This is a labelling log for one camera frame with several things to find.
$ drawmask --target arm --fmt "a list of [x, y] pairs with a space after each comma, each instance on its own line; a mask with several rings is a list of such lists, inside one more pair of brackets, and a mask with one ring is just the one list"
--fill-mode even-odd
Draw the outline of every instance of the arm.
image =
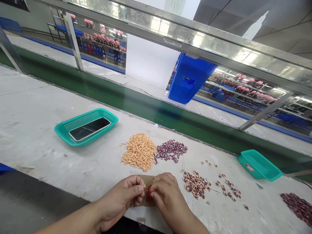
[[176, 178], [171, 173], [158, 175], [151, 188], [150, 195], [165, 221], [176, 234], [209, 234], [201, 221], [191, 212]]
[[130, 205], [139, 205], [144, 197], [144, 181], [137, 175], [116, 184], [98, 201], [38, 231], [36, 234], [96, 234], [109, 230]]

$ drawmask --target ceiling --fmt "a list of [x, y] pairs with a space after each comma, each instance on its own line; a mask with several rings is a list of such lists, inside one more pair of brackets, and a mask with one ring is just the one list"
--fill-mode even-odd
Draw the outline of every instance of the ceiling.
[[312, 60], [312, 0], [201, 0], [194, 20], [242, 36], [267, 11], [253, 40]]

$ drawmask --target pink object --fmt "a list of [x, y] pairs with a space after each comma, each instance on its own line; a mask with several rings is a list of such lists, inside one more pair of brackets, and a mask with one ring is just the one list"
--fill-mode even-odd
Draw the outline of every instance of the pink object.
[[268, 100], [269, 102], [272, 102], [272, 101], [274, 100], [274, 98], [273, 98], [273, 97], [268, 97], [267, 100]]

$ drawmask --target dark red beans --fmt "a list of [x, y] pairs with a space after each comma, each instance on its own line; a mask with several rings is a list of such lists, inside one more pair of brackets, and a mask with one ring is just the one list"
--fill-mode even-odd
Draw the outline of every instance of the dark red beans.
[[280, 195], [288, 208], [296, 214], [296, 216], [312, 227], [312, 205], [306, 200], [301, 199], [294, 193], [282, 193]]
[[186, 153], [188, 148], [175, 140], [169, 140], [160, 146], [157, 146], [157, 153], [154, 155], [155, 164], [157, 159], [173, 160], [175, 163], [179, 162], [180, 156]]

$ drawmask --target phone screen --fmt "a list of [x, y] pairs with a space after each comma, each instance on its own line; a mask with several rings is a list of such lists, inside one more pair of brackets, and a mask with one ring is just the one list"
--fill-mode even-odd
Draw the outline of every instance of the phone screen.
[[111, 123], [107, 119], [102, 117], [85, 125], [82, 125], [81, 127], [75, 128], [69, 133], [76, 141], [79, 141], [110, 124]]

